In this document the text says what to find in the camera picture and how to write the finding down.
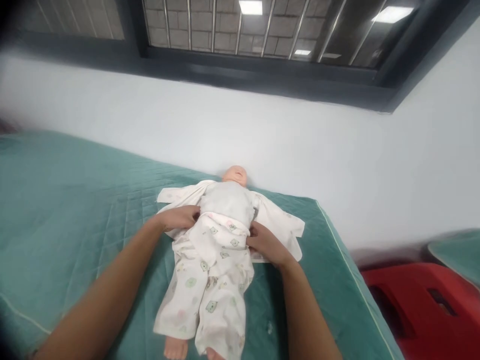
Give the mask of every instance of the human hand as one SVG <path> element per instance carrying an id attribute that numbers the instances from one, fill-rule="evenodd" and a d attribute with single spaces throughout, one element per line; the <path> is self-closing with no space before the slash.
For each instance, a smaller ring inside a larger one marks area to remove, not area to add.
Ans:
<path id="1" fill-rule="evenodd" d="M 277 267 L 295 260 L 280 240 L 269 229 L 256 221 L 251 222 L 250 236 L 246 238 L 246 244 Z"/>
<path id="2" fill-rule="evenodd" d="M 154 216 L 154 219 L 165 227 L 164 231 L 190 229 L 195 225 L 199 213 L 199 206 L 185 205 L 159 212 Z"/>

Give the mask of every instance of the red object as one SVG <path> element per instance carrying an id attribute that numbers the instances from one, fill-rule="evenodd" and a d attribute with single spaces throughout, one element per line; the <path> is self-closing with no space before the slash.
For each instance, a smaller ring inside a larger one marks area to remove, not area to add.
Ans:
<path id="1" fill-rule="evenodd" d="M 406 360 L 480 359 L 480 291 L 449 268 L 362 272 Z"/>

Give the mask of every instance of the fluorescent light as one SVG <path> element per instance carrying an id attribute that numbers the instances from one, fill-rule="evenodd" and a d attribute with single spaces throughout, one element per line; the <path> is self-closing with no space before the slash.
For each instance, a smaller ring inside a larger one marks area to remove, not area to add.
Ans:
<path id="1" fill-rule="evenodd" d="M 324 53 L 322 57 L 327 59 L 338 59 L 341 56 L 342 56 L 341 54 L 334 54 L 331 52 L 327 52 L 327 53 Z"/>
<path id="2" fill-rule="evenodd" d="M 240 0 L 240 9 L 243 15 L 262 15 L 262 2 Z"/>
<path id="3" fill-rule="evenodd" d="M 376 17 L 374 17 L 372 21 L 377 23 L 394 24 L 404 17 L 410 15 L 413 10 L 413 7 L 387 6 Z"/>
<path id="4" fill-rule="evenodd" d="M 295 55 L 304 55 L 304 56 L 307 56 L 308 54 L 310 54 L 311 51 L 310 50 L 295 50 Z"/>

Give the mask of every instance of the infant mannequin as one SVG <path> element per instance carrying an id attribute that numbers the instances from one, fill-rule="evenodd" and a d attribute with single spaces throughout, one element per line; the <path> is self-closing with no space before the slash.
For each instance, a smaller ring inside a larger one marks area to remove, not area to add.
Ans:
<path id="1" fill-rule="evenodd" d="M 196 224 L 172 245 L 179 256 L 177 280 L 170 283 L 154 326 L 166 335 L 168 359 L 185 359 L 193 337 L 198 352 L 210 360 L 240 359 L 243 294 L 254 276 L 246 238 L 255 211 L 246 186 L 245 169 L 230 167 L 201 197 Z"/>

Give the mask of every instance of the window frame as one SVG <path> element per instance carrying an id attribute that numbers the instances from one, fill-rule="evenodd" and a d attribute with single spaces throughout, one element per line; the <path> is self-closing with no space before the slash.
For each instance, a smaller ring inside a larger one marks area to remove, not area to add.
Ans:
<path id="1" fill-rule="evenodd" d="M 378 69 L 150 46 L 143 0 L 115 0 L 124 40 L 21 31 L 18 45 L 81 67 L 392 113 L 480 15 L 480 0 L 424 0 Z"/>

